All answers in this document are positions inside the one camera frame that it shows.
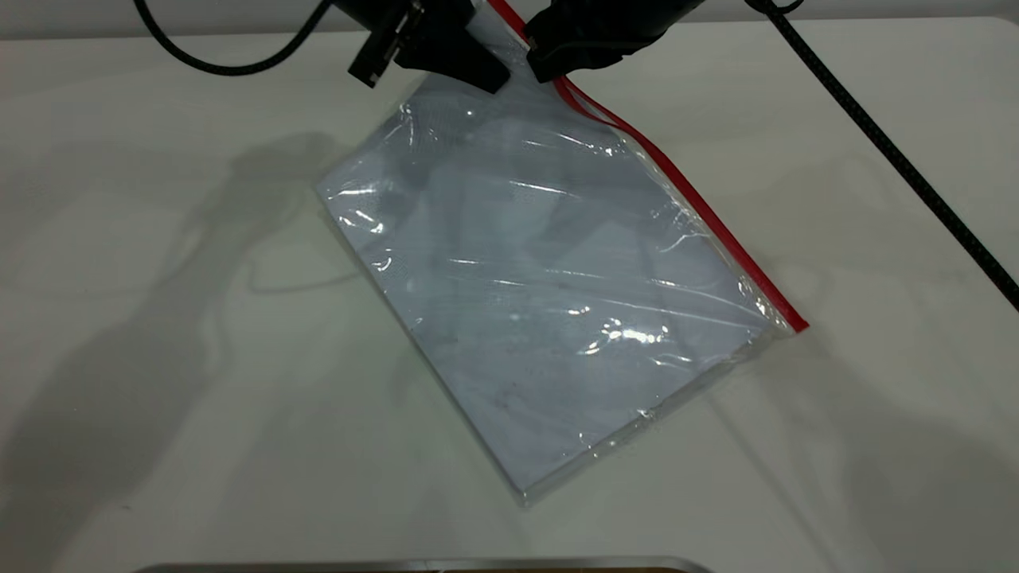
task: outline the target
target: table surface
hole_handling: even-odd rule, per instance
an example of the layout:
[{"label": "table surface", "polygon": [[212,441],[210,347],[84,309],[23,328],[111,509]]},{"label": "table surface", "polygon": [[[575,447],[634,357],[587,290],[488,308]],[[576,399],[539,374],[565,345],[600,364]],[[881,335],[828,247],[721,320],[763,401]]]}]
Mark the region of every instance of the table surface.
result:
[{"label": "table surface", "polygon": [[[1019,29],[797,27],[1019,275]],[[813,326],[520,508],[310,191],[420,77],[364,38],[0,43],[0,569],[1019,565],[1019,316],[764,22],[575,81]]]}]

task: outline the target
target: clear plastic bag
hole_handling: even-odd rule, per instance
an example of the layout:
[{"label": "clear plastic bag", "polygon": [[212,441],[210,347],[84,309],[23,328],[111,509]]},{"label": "clear plastic bag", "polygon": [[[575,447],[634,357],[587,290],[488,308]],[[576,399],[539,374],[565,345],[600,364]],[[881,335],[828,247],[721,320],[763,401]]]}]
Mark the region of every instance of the clear plastic bag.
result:
[{"label": "clear plastic bag", "polygon": [[534,80],[494,7],[469,30],[509,83],[430,75],[318,193],[526,501],[806,323],[649,142]]}]

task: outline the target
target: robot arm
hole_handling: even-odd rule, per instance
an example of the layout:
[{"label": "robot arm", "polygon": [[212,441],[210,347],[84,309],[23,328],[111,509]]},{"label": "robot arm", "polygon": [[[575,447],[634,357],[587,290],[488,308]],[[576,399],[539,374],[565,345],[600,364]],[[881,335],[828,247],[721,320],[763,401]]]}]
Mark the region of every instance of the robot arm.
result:
[{"label": "robot arm", "polygon": [[[350,71],[375,86],[390,60],[494,93],[509,73],[465,30],[470,0],[332,0],[372,31]],[[539,82],[601,68],[649,46],[703,0],[552,0],[524,29]]]}]

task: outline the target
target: red stripe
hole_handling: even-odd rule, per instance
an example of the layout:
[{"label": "red stripe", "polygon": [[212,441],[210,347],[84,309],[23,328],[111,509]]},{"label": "red stripe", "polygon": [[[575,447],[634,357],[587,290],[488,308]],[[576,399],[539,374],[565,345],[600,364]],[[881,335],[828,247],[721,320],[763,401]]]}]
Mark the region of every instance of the red stripe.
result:
[{"label": "red stripe", "polygon": [[[520,15],[518,15],[517,12],[509,7],[509,4],[507,4],[505,0],[489,0],[488,3],[502,17],[502,19],[509,24],[509,28],[519,34],[521,38],[526,40],[524,37],[523,18],[521,18]],[[676,164],[668,159],[668,156],[658,149],[658,146],[651,143],[651,140],[644,137],[643,134],[638,132],[630,123],[624,121],[619,115],[615,115],[604,106],[594,101],[566,76],[554,80],[553,84],[555,86],[555,91],[558,92],[562,100],[567,102],[567,105],[572,107],[575,111],[599,123],[615,127],[636,140],[637,143],[640,144],[645,151],[647,151],[651,160],[654,161],[659,168],[661,168],[662,172],[665,173],[665,176],[673,181],[676,189],[683,194],[683,197],[688,203],[690,203],[690,206],[697,211],[701,219],[704,220],[704,223],[711,229],[711,232],[713,232],[715,237],[718,238],[718,241],[726,246],[726,249],[728,249],[733,255],[736,262],[738,262],[750,278],[757,283],[757,287],[762,293],[764,293],[764,296],[771,301],[771,304],[786,319],[786,322],[793,327],[793,330],[800,332],[810,325],[803,319],[802,316],[800,316],[800,313],[796,312],[796,309],[793,308],[793,305],[791,305],[788,300],[786,300],[786,297],[782,295],[779,288],[771,282],[771,279],[768,278],[766,274],[764,274],[761,267],[757,265],[750,254],[747,253],[746,249],[740,245],[740,242],[736,240],[736,237],[734,237],[732,231],[729,230],[729,227],[721,222],[721,219],[718,218],[718,215],[716,215],[707,202],[704,201],[704,198],[697,193],[697,190],[695,190],[692,185],[690,185],[690,181],[683,174],[683,172],[680,171],[679,167],[677,167]],[[583,105],[581,105],[580,102],[577,101],[574,94],[583,98],[588,104],[604,114],[605,117],[608,117],[611,121],[606,121],[589,112]]]}]

